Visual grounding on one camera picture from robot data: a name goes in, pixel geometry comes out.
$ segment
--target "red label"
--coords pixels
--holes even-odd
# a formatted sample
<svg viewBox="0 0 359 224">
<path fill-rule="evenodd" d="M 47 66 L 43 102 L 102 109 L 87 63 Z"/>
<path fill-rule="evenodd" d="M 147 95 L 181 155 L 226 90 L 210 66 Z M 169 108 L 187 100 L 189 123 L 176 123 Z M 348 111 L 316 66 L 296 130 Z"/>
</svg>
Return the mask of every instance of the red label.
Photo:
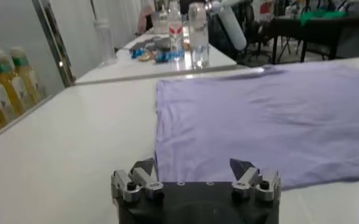
<svg viewBox="0 0 359 224">
<path fill-rule="evenodd" d="M 172 33 L 172 34 L 175 34 L 175 30 L 173 28 L 169 28 L 169 32 Z"/>
<path fill-rule="evenodd" d="M 170 32 L 171 34 L 175 34 L 175 29 L 172 28 L 172 27 L 170 27 L 170 28 L 169 28 L 169 32 Z M 181 26 L 181 27 L 177 30 L 177 33 L 178 33 L 178 34 L 180 34 L 180 33 L 182 33 L 182 32 L 183 32 L 183 26 Z"/>
<path fill-rule="evenodd" d="M 178 29 L 177 33 L 182 33 L 182 31 L 183 31 L 183 27 L 181 26 L 181 27 Z"/>
</svg>

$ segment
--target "table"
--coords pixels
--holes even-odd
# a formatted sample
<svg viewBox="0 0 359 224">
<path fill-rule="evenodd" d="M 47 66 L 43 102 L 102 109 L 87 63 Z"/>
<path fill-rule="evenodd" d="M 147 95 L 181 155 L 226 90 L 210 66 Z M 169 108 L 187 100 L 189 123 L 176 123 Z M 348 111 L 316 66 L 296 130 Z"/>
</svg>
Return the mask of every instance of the table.
<svg viewBox="0 0 359 224">
<path fill-rule="evenodd" d="M 114 65 L 103 68 L 96 68 L 80 79 L 76 80 L 76 85 L 110 82 L 115 80 L 135 80 L 145 77 L 163 77 L 170 74 L 186 74 L 194 71 L 191 67 L 191 55 L 188 51 L 185 53 L 185 59 L 179 63 L 163 63 L 155 65 L 152 61 L 139 62 L 130 58 L 127 49 L 135 43 L 148 40 L 152 37 L 164 37 L 164 35 L 144 34 L 127 44 L 124 49 L 117 52 L 118 61 Z M 224 55 L 212 45 L 209 51 L 209 66 L 201 71 L 221 71 L 236 67 L 236 62 Z"/>
<path fill-rule="evenodd" d="M 300 62 L 305 59 L 307 43 L 321 44 L 330 47 L 329 60 L 336 58 L 339 38 L 344 28 L 359 27 L 359 16 L 326 19 L 313 18 L 301 26 L 299 19 L 287 16 L 275 17 L 269 25 L 269 34 L 274 38 L 271 63 L 275 64 L 278 36 L 291 37 L 303 41 Z"/>
<path fill-rule="evenodd" d="M 0 223 L 117 223 L 110 175 L 153 156 L 157 80 L 68 88 L 0 135 Z M 359 182 L 283 192 L 280 222 L 359 224 Z"/>
</svg>

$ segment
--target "green bottle cap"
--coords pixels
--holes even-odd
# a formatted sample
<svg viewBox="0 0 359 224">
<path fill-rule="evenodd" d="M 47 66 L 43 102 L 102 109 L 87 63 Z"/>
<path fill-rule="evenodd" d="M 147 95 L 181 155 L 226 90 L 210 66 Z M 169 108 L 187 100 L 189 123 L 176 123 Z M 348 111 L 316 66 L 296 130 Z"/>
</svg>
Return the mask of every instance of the green bottle cap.
<svg viewBox="0 0 359 224">
<path fill-rule="evenodd" d="M 13 71 L 13 68 L 11 68 L 10 64 L 0 63 L 0 73 L 6 73 L 11 71 Z"/>
<path fill-rule="evenodd" d="M 16 67 L 28 66 L 29 61 L 26 57 L 12 57 L 14 65 Z"/>
</svg>

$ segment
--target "black chair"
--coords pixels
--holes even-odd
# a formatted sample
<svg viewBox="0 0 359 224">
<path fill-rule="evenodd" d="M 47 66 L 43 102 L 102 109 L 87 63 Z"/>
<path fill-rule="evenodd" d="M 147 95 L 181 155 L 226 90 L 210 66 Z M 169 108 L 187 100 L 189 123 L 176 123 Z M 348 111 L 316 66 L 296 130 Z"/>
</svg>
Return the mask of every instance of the black chair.
<svg viewBox="0 0 359 224">
<path fill-rule="evenodd" d="M 255 20 L 254 8 L 252 7 L 251 4 L 246 4 L 244 6 L 244 18 L 246 20 L 244 24 L 244 29 L 245 29 L 244 35 L 246 36 L 247 39 L 247 48 L 244 54 L 247 55 L 247 53 L 249 52 L 248 45 L 258 44 L 257 51 L 250 52 L 251 55 L 248 61 L 251 61 L 251 58 L 253 56 L 258 58 L 258 56 L 260 55 L 264 55 L 268 57 L 268 60 L 271 61 L 271 56 L 268 55 L 269 52 L 261 50 L 261 45 L 266 44 L 270 40 L 270 37 L 266 35 L 266 30 L 268 28 L 269 23 L 259 23 L 258 21 Z"/>
</svg>

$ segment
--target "purple cloth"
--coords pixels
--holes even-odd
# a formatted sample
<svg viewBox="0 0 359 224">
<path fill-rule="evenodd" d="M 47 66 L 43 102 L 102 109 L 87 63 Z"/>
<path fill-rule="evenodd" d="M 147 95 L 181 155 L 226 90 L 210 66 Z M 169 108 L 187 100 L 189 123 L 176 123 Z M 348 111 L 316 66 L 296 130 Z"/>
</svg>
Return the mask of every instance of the purple cloth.
<svg viewBox="0 0 359 224">
<path fill-rule="evenodd" d="M 359 180 L 359 69 L 161 80 L 157 114 L 161 181 L 233 181 L 230 158 L 279 170 L 284 189 Z"/>
</svg>

